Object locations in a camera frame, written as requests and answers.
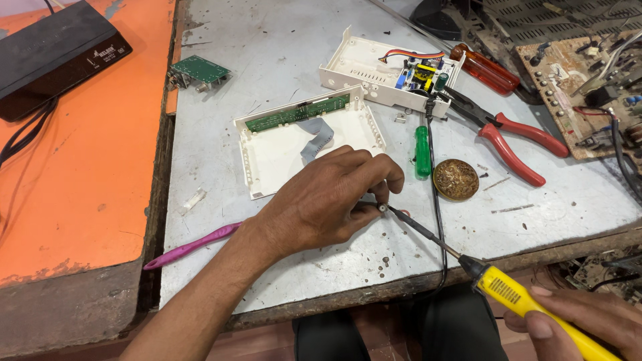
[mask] rainbow wire bundle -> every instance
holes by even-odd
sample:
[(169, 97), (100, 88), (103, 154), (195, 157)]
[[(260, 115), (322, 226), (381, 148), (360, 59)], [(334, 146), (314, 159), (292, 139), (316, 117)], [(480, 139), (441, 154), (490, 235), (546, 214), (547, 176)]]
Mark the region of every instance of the rainbow wire bundle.
[(386, 53), (386, 55), (384, 55), (383, 57), (379, 58), (379, 61), (387, 64), (388, 60), (386, 58), (392, 57), (394, 55), (405, 55), (407, 57), (418, 58), (418, 59), (438, 59), (438, 58), (444, 57), (444, 55), (446, 54), (444, 54), (443, 51), (440, 51), (435, 54), (416, 54), (416, 53), (411, 53), (409, 51), (405, 51), (401, 49), (393, 49), (393, 50), (390, 50), (388, 53)]

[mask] hand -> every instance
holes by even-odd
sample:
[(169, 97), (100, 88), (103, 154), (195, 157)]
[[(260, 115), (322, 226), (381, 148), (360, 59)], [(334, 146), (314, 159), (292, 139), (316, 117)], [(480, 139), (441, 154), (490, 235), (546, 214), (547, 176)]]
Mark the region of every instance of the hand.
[[(530, 294), (552, 314), (616, 347), (628, 361), (642, 360), (642, 312), (619, 297), (536, 286)], [(521, 318), (507, 311), (504, 321), (510, 330), (529, 333), (539, 361), (582, 361), (571, 337), (548, 315), (531, 311)]]
[(355, 209), (357, 201), (367, 192), (388, 203), (389, 191), (401, 192), (403, 182), (389, 156), (345, 145), (310, 162), (243, 227), (258, 229), (257, 241), (268, 242), (277, 259), (343, 243), (381, 216), (374, 206)]

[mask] green circuit board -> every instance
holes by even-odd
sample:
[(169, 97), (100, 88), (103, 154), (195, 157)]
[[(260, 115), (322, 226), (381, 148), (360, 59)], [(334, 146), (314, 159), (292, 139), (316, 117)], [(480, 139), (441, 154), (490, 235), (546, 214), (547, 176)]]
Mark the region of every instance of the green circuit board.
[(298, 120), (319, 116), (324, 112), (343, 109), (350, 102), (350, 94), (335, 96), (334, 98), (322, 100), (316, 103), (301, 105), (296, 109), (281, 111), (270, 116), (246, 121), (245, 125), (251, 132), (278, 127), (279, 124), (293, 123)]
[(172, 64), (171, 68), (208, 84), (230, 72), (224, 67), (216, 65), (197, 55), (192, 55), (176, 64)]

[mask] black set-top box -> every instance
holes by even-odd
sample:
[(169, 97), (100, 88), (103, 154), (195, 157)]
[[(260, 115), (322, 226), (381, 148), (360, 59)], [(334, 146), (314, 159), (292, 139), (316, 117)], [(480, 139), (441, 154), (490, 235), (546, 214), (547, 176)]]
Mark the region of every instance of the black set-top box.
[(131, 52), (84, 0), (0, 39), (0, 118), (26, 117)]

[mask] pliers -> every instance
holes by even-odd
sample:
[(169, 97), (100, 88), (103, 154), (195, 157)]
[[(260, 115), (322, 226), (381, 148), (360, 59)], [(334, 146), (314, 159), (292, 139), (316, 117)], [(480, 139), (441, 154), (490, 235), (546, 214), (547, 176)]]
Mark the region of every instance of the pliers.
[(492, 143), (501, 158), (513, 172), (517, 173), (518, 176), (524, 178), (526, 182), (529, 182), (535, 187), (543, 186), (546, 183), (546, 179), (535, 173), (535, 171), (525, 165), (524, 162), (513, 153), (498, 129), (530, 138), (545, 146), (551, 153), (558, 157), (566, 157), (568, 155), (566, 145), (562, 144), (549, 133), (531, 127), (530, 125), (511, 121), (506, 118), (504, 113), (497, 113), (497, 115), (493, 116), (475, 104), (475, 102), (450, 87), (444, 87), (444, 90), (440, 92), (439, 95), (451, 100), (450, 107), (454, 111), (477, 124), (481, 128), (477, 134)]

